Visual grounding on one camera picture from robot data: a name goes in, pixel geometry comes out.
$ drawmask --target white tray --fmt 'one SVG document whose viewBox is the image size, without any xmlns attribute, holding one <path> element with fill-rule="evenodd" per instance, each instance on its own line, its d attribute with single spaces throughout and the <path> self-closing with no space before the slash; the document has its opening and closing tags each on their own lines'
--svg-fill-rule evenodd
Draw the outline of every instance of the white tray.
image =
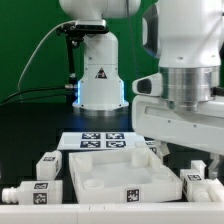
<svg viewBox="0 0 224 224">
<path fill-rule="evenodd" d="M 133 166 L 136 149 L 69 154 L 70 173 L 79 203 L 164 202 L 182 196 L 182 182 L 148 148 L 148 165 Z"/>
</svg>

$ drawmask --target green backdrop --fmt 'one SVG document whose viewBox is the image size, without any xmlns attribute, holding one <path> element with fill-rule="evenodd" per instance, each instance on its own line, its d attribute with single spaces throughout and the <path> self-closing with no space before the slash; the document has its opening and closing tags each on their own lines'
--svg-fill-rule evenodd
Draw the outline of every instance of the green backdrop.
<svg viewBox="0 0 224 224">
<path fill-rule="evenodd" d="M 150 57 L 141 44 L 142 14 L 154 2 L 156 1 L 142 0 L 140 10 L 131 18 L 134 44 L 131 41 L 128 19 L 108 20 L 111 32 L 119 39 L 119 75 L 125 82 L 125 95 L 129 102 L 134 97 L 132 81 L 136 77 L 157 72 L 158 60 Z M 58 0 L 1 0 L 0 18 L 0 100 L 3 100 L 17 91 L 23 68 L 40 40 L 53 27 L 70 18 L 60 8 Z M 83 73 L 82 47 L 74 53 L 76 72 L 80 78 Z M 64 85 L 68 82 L 68 77 L 65 38 L 63 35 L 58 37 L 52 34 L 24 76 L 22 89 Z M 61 100 L 63 99 L 54 98 L 47 101 Z"/>
</svg>

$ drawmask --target table surface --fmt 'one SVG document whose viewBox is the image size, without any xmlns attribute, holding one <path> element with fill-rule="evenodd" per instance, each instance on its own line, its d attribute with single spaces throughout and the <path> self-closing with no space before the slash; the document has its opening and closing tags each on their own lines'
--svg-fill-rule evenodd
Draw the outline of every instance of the table surface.
<svg viewBox="0 0 224 224">
<path fill-rule="evenodd" d="M 0 107 L 0 125 L 0 201 L 3 188 L 36 180 L 37 162 L 45 152 L 57 149 L 63 132 L 133 131 L 130 111 L 126 115 L 94 118 L 74 114 L 72 107 L 63 103 L 5 105 Z M 171 153 L 165 158 L 165 165 L 177 175 L 180 168 L 189 168 L 193 159 L 210 163 L 206 152 L 175 145 L 169 145 L 169 149 Z M 63 203 L 74 203 L 68 153 L 63 152 L 63 168 L 57 179 L 63 180 Z"/>
</svg>

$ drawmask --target cable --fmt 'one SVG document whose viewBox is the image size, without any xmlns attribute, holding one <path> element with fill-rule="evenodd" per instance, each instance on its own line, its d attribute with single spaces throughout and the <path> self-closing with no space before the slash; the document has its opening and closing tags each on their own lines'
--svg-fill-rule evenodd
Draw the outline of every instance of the cable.
<svg viewBox="0 0 224 224">
<path fill-rule="evenodd" d="M 25 68 L 23 69 L 23 72 L 22 72 L 21 75 L 20 75 L 19 82 L 18 82 L 18 85 L 17 85 L 17 89 L 18 89 L 18 91 L 21 91 L 21 83 L 22 83 L 22 80 L 23 80 L 23 78 L 24 78 L 24 75 L 25 75 L 27 69 L 29 68 L 31 62 L 33 61 L 33 58 L 36 56 L 38 50 L 39 50 L 40 47 L 43 45 L 43 43 L 45 42 L 45 40 L 46 40 L 46 39 L 47 39 L 47 38 L 48 38 L 48 37 L 49 37 L 49 36 L 50 36 L 50 35 L 57 29 L 57 28 L 59 28 L 60 26 L 65 25 L 65 24 L 67 24 L 67 23 L 71 23 L 71 22 L 74 22 L 74 20 L 72 20 L 72 21 L 68 21 L 68 22 L 65 22 L 65 23 L 61 23 L 61 24 L 55 26 L 55 27 L 54 27 L 52 30 L 50 30 L 50 31 L 45 35 L 45 37 L 40 41 L 40 43 L 37 45 L 36 49 L 34 50 L 33 54 L 31 55 L 30 59 L 28 60 L 28 62 L 27 62 L 27 64 L 26 64 Z"/>
<path fill-rule="evenodd" d="M 131 44 L 132 44 L 132 56 L 133 56 L 133 60 L 134 60 L 134 64 L 135 64 L 136 79 L 138 79 L 139 78 L 139 68 L 138 68 L 138 61 L 137 61 L 136 50 L 135 50 L 133 28 L 132 28 L 130 12 L 129 12 L 129 0 L 126 0 L 126 7 L 127 7 L 127 17 L 128 17 L 129 30 L 130 30 L 130 38 L 131 38 Z"/>
<path fill-rule="evenodd" d="M 5 106 L 7 104 L 11 104 L 11 103 L 21 103 L 23 101 L 38 100 L 38 99 L 51 98 L 51 97 L 57 97 L 57 96 L 66 96 L 66 95 L 61 93 L 61 94 L 54 94 L 54 95 L 48 95 L 48 96 L 26 98 L 26 99 L 22 99 L 22 100 L 14 100 L 14 101 L 6 102 L 6 103 L 1 103 L 0 107 Z"/>
<path fill-rule="evenodd" d="M 41 87 L 41 88 L 36 88 L 36 89 L 26 89 L 26 90 L 22 90 L 16 93 L 11 94 L 10 96 L 8 96 L 6 99 L 4 99 L 1 104 L 8 102 L 10 99 L 24 94 L 24 93 L 30 93 L 30 92 L 39 92 L 39 91 L 52 91 L 52 90 L 60 90 L 60 89 L 65 89 L 64 86 L 54 86 L 54 87 Z"/>
</svg>

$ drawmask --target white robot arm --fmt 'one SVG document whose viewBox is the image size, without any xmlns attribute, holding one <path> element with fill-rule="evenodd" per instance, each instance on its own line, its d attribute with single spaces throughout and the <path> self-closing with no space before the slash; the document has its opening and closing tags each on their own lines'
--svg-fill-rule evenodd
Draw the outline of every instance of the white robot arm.
<svg viewBox="0 0 224 224">
<path fill-rule="evenodd" d="M 152 48 L 147 22 L 156 14 L 158 41 Z M 138 94 L 134 129 L 160 141 L 223 155 L 224 97 L 216 94 L 222 0 L 160 0 L 146 13 L 143 27 L 148 50 L 159 49 L 159 73 L 133 83 Z"/>
<path fill-rule="evenodd" d="M 104 18 L 134 14 L 141 0 L 60 0 L 63 10 L 75 19 L 74 28 L 106 29 Z M 84 38 L 84 75 L 78 84 L 74 111 L 89 116 L 113 116 L 127 111 L 124 84 L 118 76 L 118 41 L 112 33 Z"/>
<path fill-rule="evenodd" d="M 127 17 L 139 8 L 141 0 L 59 0 L 62 9 L 73 19 L 99 20 L 102 18 Z"/>
</svg>

